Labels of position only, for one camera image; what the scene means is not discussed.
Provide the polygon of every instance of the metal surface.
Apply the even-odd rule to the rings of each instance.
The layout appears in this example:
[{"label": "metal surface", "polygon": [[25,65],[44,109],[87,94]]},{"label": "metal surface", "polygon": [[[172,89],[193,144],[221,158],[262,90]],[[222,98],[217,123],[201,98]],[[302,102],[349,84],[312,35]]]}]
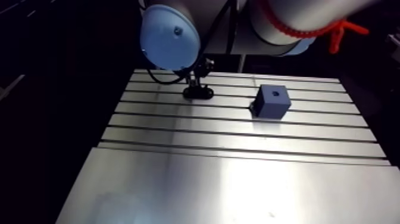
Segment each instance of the metal surface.
[{"label": "metal surface", "polygon": [[244,151],[222,151],[222,150],[201,150],[196,148],[173,148],[158,147],[148,145],[125,144],[116,142],[100,142],[99,148],[113,148],[118,150],[146,151],[168,154],[183,155],[202,155],[207,157],[224,157],[224,158],[253,158],[260,160],[276,160],[276,161],[301,161],[304,163],[331,163],[331,164],[353,164],[368,166],[390,166],[389,161],[382,158],[351,158],[345,156],[320,156],[320,155],[297,155],[297,154],[279,154],[279,153],[247,153]]},{"label": "metal surface", "polygon": [[142,104],[120,102],[115,109],[117,113],[152,114],[173,117],[196,117],[226,120],[259,120],[271,123],[296,123],[331,126],[367,127],[362,116],[350,114],[303,113],[288,111],[282,119],[259,119],[253,117],[246,108],[203,107],[192,105]]},{"label": "metal surface", "polygon": [[[212,86],[216,96],[235,96],[235,97],[255,97],[257,94],[258,87],[247,88],[238,86]],[[185,85],[169,85],[160,86],[156,83],[128,83],[127,91],[136,92],[166,92],[182,94],[186,88]],[[329,101],[329,102],[352,102],[349,95],[346,93],[338,92],[314,92],[314,91],[299,91],[299,90],[287,90],[291,99],[300,99],[307,101]]]},{"label": "metal surface", "polygon": [[[168,70],[156,70],[154,74],[173,74]],[[135,69],[135,76],[148,75],[145,69]],[[226,73],[226,72],[211,72],[208,76],[216,77],[241,77],[241,78],[257,78],[257,79],[277,79],[277,80],[295,80],[295,81],[309,81],[309,82],[332,82],[340,83],[339,79],[318,78],[318,77],[302,77],[302,76],[277,76],[271,74],[251,74],[251,73]]]},{"label": "metal surface", "polygon": [[272,138],[217,133],[191,133],[108,127],[104,141],[123,141],[179,148],[217,149],[226,151],[274,152],[289,154],[345,155],[352,157],[385,157],[379,144],[367,142],[321,141],[296,138]]},{"label": "metal surface", "polygon": [[57,224],[397,224],[400,172],[94,148]]},{"label": "metal surface", "polygon": [[[122,101],[131,102],[153,102],[164,104],[182,104],[182,105],[209,105],[219,107],[239,107],[248,108],[253,98],[245,97],[220,97],[215,96],[208,100],[185,99],[182,94],[165,94],[152,92],[125,92]],[[292,100],[290,111],[318,111],[327,113],[359,114],[360,112],[354,104],[339,102],[315,102]]]},{"label": "metal surface", "polygon": [[112,116],[109,125],[249,136],[282,136],[291,138],[342,139],[370,142],[376,140],[371,130],[366,128],[236,122],[233,120],[171,118],[164,116],[115,114]]},{"label": "metal surface", "polygon": [[[161,81],[170,81],[176,79],[176,76],[162,75],[158,76]],[[130,80],[132,82],[154,82],[150,76],[135,76],[133,75]],[[342,85],[338,83],[322,83],[322,82],[299,82],[291,80],[274,80],[274,79],[237,79],[231,77],[215,77],[207,76],[202,79],[203,84],[207,85],[221,85],[221,86],[243,86],[253,88],[255,86],[264,85],[283,85],[288,89],[304,89],[313,91],[331,91],[331,92],[345,92]]]},{"label": "metal surface", "polygon": [[[364,119],[346,114],[358,112],[352,103],[314,102],[327,92],[308,91],[293,106],[312,113],[260,120],[244,95],[162,93],[179,86],[127,85],[134,92],[121,100],[134,102],[118,104],[57,224],[399,223],[400,172]],[[348,97],[330,94],[320,98]]]}]

